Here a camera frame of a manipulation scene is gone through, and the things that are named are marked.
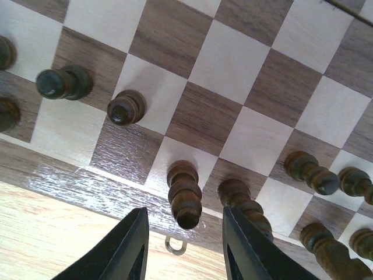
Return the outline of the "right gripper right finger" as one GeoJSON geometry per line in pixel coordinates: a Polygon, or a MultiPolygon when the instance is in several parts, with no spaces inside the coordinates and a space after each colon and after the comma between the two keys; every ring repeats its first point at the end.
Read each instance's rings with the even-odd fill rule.
{"type": "Polygon", "coordinates": [[[222,236],[228,279],[317,279],[237,209],[224,207],[222,236]]]}

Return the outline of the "dark pawn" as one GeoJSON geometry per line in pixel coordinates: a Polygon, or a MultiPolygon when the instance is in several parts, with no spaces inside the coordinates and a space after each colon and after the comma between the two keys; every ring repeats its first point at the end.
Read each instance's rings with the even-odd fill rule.
{"type": "Polygon", "coordinates": [[[340,188],[339,177],[326,167],[320,166],[315,156],[296,151],[284,161],[286,173],[295,181],[303,181],[320,195],[332,195],[340,188]]]}
{"type": "Polygon", "coordinates": [[[372,181],[370,176],[357,167],[346,167],[338,174],[340,189],[351,197],[364,197],[372,205],[372,181]]]}
{"type": "Polygon", "coordinates": [[[36,77],[36,88],[42,97],[50,100],[79,100],[93,89],[93,79],[88,70],[79,65],[60,69],[46,69],[36,77]]]}
{"type": "Polygon", "coordinates": [[[20,121],[20,111],[16,102],[1,97],[1,132],[13,129],[20,121]]]}

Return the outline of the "dark chess piece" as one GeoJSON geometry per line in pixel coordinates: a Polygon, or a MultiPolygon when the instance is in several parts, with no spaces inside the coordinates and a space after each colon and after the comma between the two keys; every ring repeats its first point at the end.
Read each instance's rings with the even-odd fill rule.
{"type": "Polygon", "coordinates": [[[1,36],[1,70],[7,70],[17,59],[15,45],[6,37],[1,36]]]}

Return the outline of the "dark knight piece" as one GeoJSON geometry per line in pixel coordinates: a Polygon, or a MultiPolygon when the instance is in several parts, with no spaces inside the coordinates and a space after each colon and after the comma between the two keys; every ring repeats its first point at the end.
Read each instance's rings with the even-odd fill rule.
{"type": "Polygon", "coordinates": [[[331,279],[372,279],[370,268],[359,258],[351,258],[348,248],[323,224],[315,222],[304,227],[300,242],[331,279]]]}

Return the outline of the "dark rook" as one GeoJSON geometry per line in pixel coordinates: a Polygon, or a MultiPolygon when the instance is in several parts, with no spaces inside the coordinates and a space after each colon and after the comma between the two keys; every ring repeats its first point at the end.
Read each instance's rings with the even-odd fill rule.
{"type": "Polygon", "coordinates": [[[349,240],[350,248],[360,257],[372,261],[373,232],[372,229],[359,229],[349,240]]]}

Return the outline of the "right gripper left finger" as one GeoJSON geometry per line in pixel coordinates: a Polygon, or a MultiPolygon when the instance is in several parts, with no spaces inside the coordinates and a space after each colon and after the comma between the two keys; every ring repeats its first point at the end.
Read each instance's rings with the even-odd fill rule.
{"type": "Polygon", "coordinates": [[[135,208],[54,279],[145,279],[148,246],[147,208],[135,208]]]}

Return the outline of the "dark tall piece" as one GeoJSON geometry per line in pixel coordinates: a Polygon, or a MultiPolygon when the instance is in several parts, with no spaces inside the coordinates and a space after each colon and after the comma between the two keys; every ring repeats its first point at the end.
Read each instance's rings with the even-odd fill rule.
{"type": "Polygon", "coordinates": [[[198,182],[196,167],[189,161],[178,160],[168,168],[171,212],[178,225],[185,230],[195,228],[202,214],[202,191],[198,182]]]}

